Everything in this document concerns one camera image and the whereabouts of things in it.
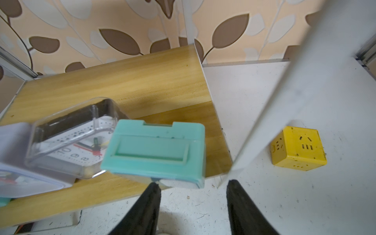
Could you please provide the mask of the lilac square alarm clock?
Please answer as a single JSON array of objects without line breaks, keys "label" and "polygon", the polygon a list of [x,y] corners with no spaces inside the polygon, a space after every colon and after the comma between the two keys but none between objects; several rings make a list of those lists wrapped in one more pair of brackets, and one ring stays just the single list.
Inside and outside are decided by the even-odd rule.
[{"label": "lilac square alarm clock", "polygon": [[1,198],[21,198],[70,188],[76,178],[60,172],[26,166],[31,125],[1,126]]}]

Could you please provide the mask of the clear square alarm clock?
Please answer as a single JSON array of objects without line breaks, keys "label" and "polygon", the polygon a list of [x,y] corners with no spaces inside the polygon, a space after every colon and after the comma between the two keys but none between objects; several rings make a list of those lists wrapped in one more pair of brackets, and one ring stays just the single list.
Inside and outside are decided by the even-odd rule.
[{"label": "clear square alarm clock", "polygon": [[82,102],[32,125],[25,164],[78,179],[105,172],[101,163],[119,120],[128,119],[110,98]]}]

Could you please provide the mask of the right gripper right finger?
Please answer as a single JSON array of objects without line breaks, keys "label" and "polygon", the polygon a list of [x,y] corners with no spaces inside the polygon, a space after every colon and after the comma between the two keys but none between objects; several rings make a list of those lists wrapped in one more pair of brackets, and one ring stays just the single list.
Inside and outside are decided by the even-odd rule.
[{"label": "right gripper right finger", "polygon": [[239,181],[230,180],[226,190],[232,235],[277,235]]}]

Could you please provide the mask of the mint square alarm clock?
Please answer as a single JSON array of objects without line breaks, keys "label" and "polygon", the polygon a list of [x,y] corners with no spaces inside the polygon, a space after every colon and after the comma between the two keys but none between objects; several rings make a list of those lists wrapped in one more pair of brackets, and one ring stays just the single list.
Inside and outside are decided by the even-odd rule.
[{"label": "mint square alarm clock", "polygon": [[5,207],[11,202],[11,198],[0,198],[0,207]]}]

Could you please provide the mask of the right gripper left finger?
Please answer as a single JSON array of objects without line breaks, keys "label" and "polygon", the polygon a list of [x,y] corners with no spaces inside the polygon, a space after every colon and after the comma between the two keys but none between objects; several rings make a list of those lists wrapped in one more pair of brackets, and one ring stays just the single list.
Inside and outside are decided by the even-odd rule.
[{"label": "right gripper left finger", "polygon": [[111,235],[154,235],[157,232],[161,189],[150,183]]}]

